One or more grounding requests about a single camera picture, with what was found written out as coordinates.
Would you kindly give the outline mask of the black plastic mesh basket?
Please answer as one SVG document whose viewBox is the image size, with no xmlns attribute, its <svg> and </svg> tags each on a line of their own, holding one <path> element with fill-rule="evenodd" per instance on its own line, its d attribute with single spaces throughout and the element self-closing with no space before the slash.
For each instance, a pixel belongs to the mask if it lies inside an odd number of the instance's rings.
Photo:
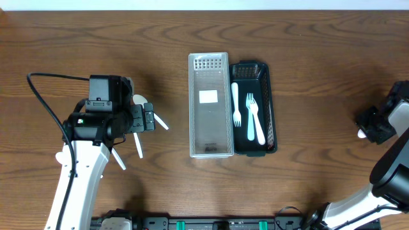
<svg viewBox="0 0 409 230">
<path fill-rule="evenodd" d="M 263 157 L 277 151 L 274 105 L 269 67 L 260 61 L 240 61 L 229 66 L 230 83 L 238 84 L 238 106 L 242 117 L 241 127 L 233 124 L 234 149 L 238 155 Z M 254 123 L 255 139 L 247 139 L 248 110 L 246 96 L 251 93 L 258 105 L 258 118 L 265 135 L 265 145 L 258 143 Z"/>
</svg>

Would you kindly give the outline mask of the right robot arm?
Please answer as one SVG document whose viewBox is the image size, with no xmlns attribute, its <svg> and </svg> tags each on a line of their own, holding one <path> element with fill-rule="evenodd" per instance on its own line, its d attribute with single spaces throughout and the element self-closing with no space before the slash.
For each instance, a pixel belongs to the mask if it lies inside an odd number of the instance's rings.
<svg viewBox="0 0 409 230">
<path fill-rule="evenodd" d="M 373 167 L 369 184 L 310 214 L 301 229 L 358 229 L 387 215 L 408 213 L 408 81 L 394 83 L 379 107 L 355 118 L 358 136 L 382 144 L 398 138 Z"/>
</svg>

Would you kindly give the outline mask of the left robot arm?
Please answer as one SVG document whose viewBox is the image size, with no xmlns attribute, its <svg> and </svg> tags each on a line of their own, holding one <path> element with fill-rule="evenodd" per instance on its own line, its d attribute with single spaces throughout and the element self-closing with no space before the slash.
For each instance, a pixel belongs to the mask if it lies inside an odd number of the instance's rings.
<svg viewBox="0 0 409 230">
<path fill-rule="evenodd" d="M 89 229 L 101 176 L 115 152 L 115 139 L 155 129 L 152 104 L 133 105 L 133 95 L 129 77 L 89 78 L 89 96 L 63 122 L 67 136 L 56 154 L 61 175 L 46 229 Z"/>
</svg>

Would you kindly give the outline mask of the white plastic fork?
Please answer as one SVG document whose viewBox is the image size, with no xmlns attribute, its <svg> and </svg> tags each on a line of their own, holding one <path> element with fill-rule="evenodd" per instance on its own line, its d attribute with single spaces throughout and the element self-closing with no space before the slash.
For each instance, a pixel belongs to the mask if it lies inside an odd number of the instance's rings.
<svg viewBox="0 0 409 230">
<path fill-rule="evenodd" d="M 250 108 L 251 108 L 251 112 L 252 112 L 253 117 L 254 117 L 254 123 L 255 123 L 255 127 L 256 127 L 256 135 L 257 135 L 258 143 L 260 145 L 265 145 L 265 143 L 266 143 L 265 135 L 263 133 L 263 129 L 261 127 L 261 123 L 260 123 L 259 118 L 258 118 L 258 105 L 257 105 L 254 98 L 252 98 L 251 101 L 250 101 Z"/>
<path fill-rule="evenodd" d="M 247 122 L 247 139 L 249 141 L 253 141 L 255 139 L 255 134 L 254 134 L 254 118 L 253 114 L 251 112 L 251 93 L 247 93 L 246 96 L 246 108 L 248 110 L 248 122 Z"/>
<path fill-rule="evenodd" d="M 231 92 L 233 96 L 233 104 L 234 104 L 234 111 L 233 111 L 233 122 L 235 127 L 241 127 L 242 117 L 239 111 L 238 106 L 238 84 L 233 82 L 231 84 Z"/>
</svg>

